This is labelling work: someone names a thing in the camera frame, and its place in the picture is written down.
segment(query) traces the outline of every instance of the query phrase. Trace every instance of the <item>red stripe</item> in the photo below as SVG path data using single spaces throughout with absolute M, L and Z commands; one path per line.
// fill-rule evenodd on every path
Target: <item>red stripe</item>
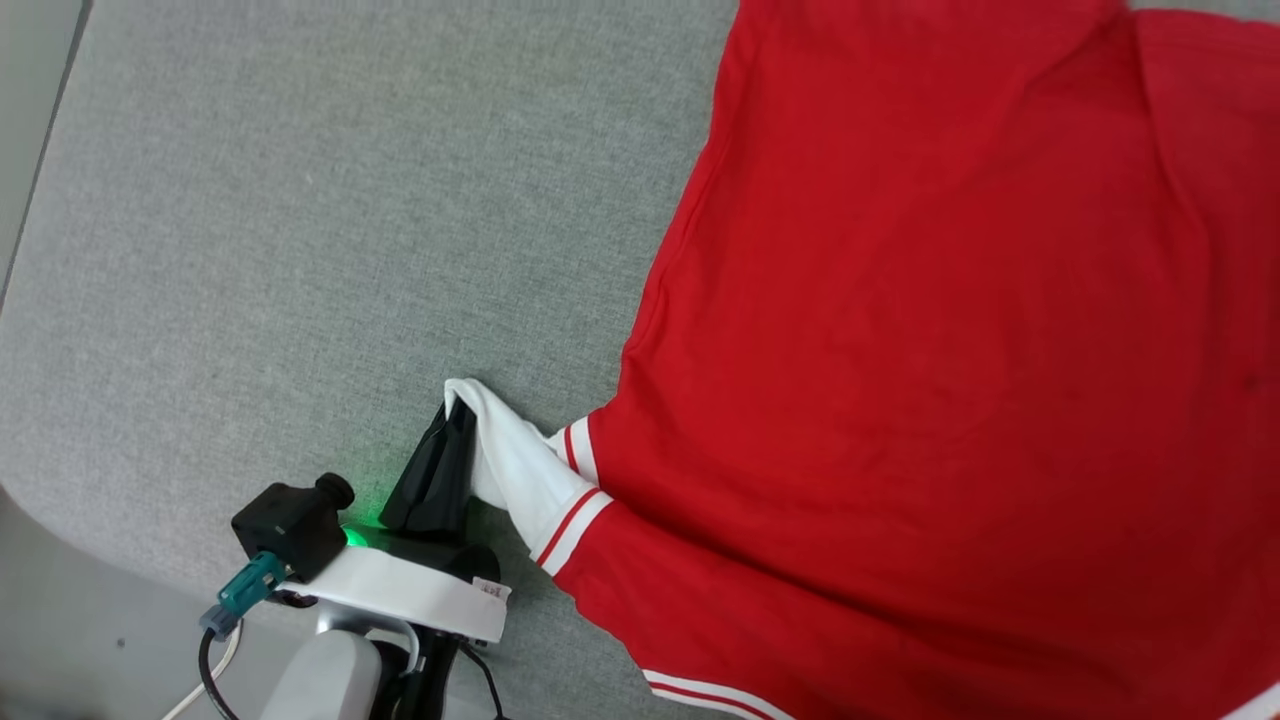
M 773 720 L 772 717 L 769 717 L 768 715 L 765 715 L 765 714 L 760 712 L 759 710 L 751 707 L 750 705 L 746 705 L 745 702 L 739 702 L 739 701 L 736 701 L 736 700 L 733 700 L 731 697 L 721 697 L 721 696 L 707 694 L 707 693 L 700 693 L 700 692 L 695 692 L 695 691 L 686 691 L 685 688 L 677 688 L 677 687 L 667 685 L 667 684 L 663 684 L 663 683 L 649 683 L 649 687 L 653 688 L 653 689 L 655 689 L 655 691 L 666 691 L 668 693 L 682 694 L 685 697 L 696 697 L 699 700 L 713 700 L 716 702 L 723 702 L 724 705 L 732 705 L 733 707 L 740 707 L 740 708 L 750 712 L 753 716 L 760 717 L 762 720 Z
M 573 515 L 577 515 L 577 511 L 581 510 L 584 505 L 586 505 L 586 501 L 591 500 L 591 496 L 594 496 L 598 492 L 600 492 L 600 488 L 591 488 L 586 491 L 586 495 L 577 498 L 577 502 L 573 503 L 573 507 L 570 507 L 568 514 L 564 515 L 563 520 L 561 520 L 561 527 L 556 528 L 556 534 L 552 536 L 552 542 L 547 543 L 547 548 L 543 550 L 543 553 L 538 556 L 539 565 L 547 562 L 547 559 L 550 556 L 552 550 L 556 548 L 556 543 L 559 542 L 561 536 L 564 534 L 564 528 L 568 527 L 568 523 L 570 520 L 573 519 Z
M 573 425 L 564 428 L 564 456 L 568 457 L 568 469 L 577 473 L 577 457 L 573 456 Z

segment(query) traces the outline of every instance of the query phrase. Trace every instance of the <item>green light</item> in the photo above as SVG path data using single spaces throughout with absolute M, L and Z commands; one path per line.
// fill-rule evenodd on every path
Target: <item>green light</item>
M 347 533 L 347 544 L 349 547 L 369 547 L 369 541 L 365 539 L 365 536 L 351 528 L 343 528 L 342 532 Z

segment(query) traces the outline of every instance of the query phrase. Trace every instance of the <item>gray cloth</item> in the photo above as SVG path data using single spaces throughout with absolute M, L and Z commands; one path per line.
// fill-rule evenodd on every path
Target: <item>gray cloth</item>
M 268 483 L 333 470 L 376 512 L 447 377 L 545 429 L 605 402 L 733 12 L 97 3 L 0 318 L 5 488 L 211 601 Z M 475 534 L 515 588 L 511 715 L 708 715 L 654 698 L 503 514 Z

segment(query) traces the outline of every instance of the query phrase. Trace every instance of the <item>black cable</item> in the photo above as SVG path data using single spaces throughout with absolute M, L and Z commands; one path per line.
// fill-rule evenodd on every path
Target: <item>black cable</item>
M 484 664 L 484 660 L 480 660 L 480 656 L 476 655 L 476 651 L 471 650 L 471 646 L 468 646 L 466 642 L 460 644 L 458 650 L 462 651 L 462 655 L 470 657 L 471 662 L 475 662 L 476 665 L 480 666 L 480 670 L 484 673 L 484 679 L 489 683 L 489 694 L 493 696 L 493 708 L 494 711 L 498 712 L 498 715 L 495 715 L 493 720 L 511 720 L 511 717 L 507 717 L 506 715 L 502 714 L 502 701 L 498 700 L 498 685 L 493 684 L 493 673 L 489 671 L 489 666 Z
M 209 670 L 209 647 L 214 643 L 214 632 L 205 630 L 205 637 L 200 638 L 200 656 L 196 662 L 200 665 L 200 682 L 205 685 L 205 693 L 209 694 L 209 700 L 218 708 L 218 714 L 223 716 L 223 720 L 239 720 L 230 707 L 227 707 L 227 701 L 223 700 L 223 693 L 218 692 L 218 685 L 214 684 L 214 674 Z

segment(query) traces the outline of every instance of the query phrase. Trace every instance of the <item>white stripe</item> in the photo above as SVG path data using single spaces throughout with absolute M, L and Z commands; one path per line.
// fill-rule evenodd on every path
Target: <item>white stripe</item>
M 586 418 L 570 425 L 573 433 L 573 460 L 577 462 L 577 474 L 595 484 L 600 484 L 600 475 L 595 470 L 595 451 L 591 450 L 591 430 L 588 428 Z
M 1271 685 L 1271 689 L 1222 720 L 1272 720 L 1272 717 L 1280 717 L 1280 683 Z
M 714 700 L 707 700 L 704 697 L 690 697 L 687 694 L 673 693 L 669 691 L 659 691 L 658 688 L 653 688 L 653 694 L 658 697 L 664 697 L 667 700 L 673 700 L 676 702 L 682 702 L 685 705 L 692 705 L 695 707 L 709 707 L 712 710 L 730 712 L 732 715 L 737 715 L 739 717 L 746 717 L 746 720 L 760 720 L 759 715 L 742 710 L 741 707 L 736 705 L 730 705 L 727 702 L 716 702 Z
M 547 438 L 547 445 L 550 446 L 552 452 L 556 457 L 561 459 L 561 462 L 568 465 L 568 450 L 564 447 L 564 430 L 568 428 L 561 428 L 556 434 Z
M 723 700 L 732 700 L 735 702 L 741 702 L 742 705 L 746 705 L 746 706 L 750 706 L 750 707 L 758 710 L 760 712 L 760 715 L 764 715 L 765 717 L 773 717 L 774 720 L 795 720 L 795 717 L 792 717 L 792 716 L 787 715 L 786 712 L 783 712 L 778 706 L 776 706 L 776 705 L 773 705 L 773 703 L 771 703 L 768 701 L 760 700 L 760 698 L 755 697 L 754 694 L 744 693 L 742 691 L 737 691 L 737 689 L 733 689 L 733 688 L 730 688 L 730 687 L 726 687 L 726 685 L 716 685 L 716 684 L 712 684 L 712 683 L 703 683 L 703 682 L 699 682 L 699 680 L 686 680 L 684 678 L 672 678 L 671 675 L 663 675 L 662 673 L 654 673 L 653 670 L 645 670 L 644 671 L 644 678 L 645 678 L 645 680 L 649 680 L 650 683 L 660 683 L 663 685 L 671 685 L 671 687 L 673 687 L 676 689 L 681 689 L 681 691 L 691 691 L 691 692 L 700 693 L 700 694 L 707 694 L 707 696 L 712 696 L 712 697 L 718 697 L 718 698 L 723 698 Z M 654 689 L 653 692 L 654 692 L 654 694 L 658 694 L 662 691 Z M 672 694 L 672 693 L 663 694 L 662 697 L 668 697 L 669 694 Z M 689 698 L 689 697 L 684 697 L 682 696 L 682 697 L 672 698 L 672 700 L 680 700 L 681 702 L 689 702 L 689 701 L 692 701 L 692 700 L 696 700 L 696 698 Z M 737 710 L 737 714 L 741 715 L 742 711 Z
M 573 505 L 576 505 L 584 495 L 593 489 L 595 488 L 584 488 L 582 492 L 576 493 L 568 502 L 564 503 L 564 512 L 572 510 Z M 591 525 L 595 516 L 600 514 L 600 510 L 604 510 L 611 502 L 613 502 L 612 497 L 604 495 L 603 492 L 596 492 L 591 496 L 591 500 L 582 503 L 582 507 L 580 507 L 577 514 L 568 521 L 568 525 L 564 528 L 559 539 L 556 541 L 556 547 L 553 547 L 552 553 L 547 556 L 547 561 L 543 562 L 543 570 L 547 570 L 547 574 L 554 578 L 556 573 L 561 571 L 561 568 L 563 568 L 564 564 L 568 562 L 570 556 L 573 555 L 573 550 L 577 548 L 579 541 L 582 539 L 582 533 L 585 533 Z M 559 521 L 550 528 L 548 537 L 538 543 L 539 547 L 531 553 L 535 562 L 541 556 L 543 551 L 547 550 L 547 543 L 556 536 L 556 530 L 563 521 L 564 519 L 561 516 Z

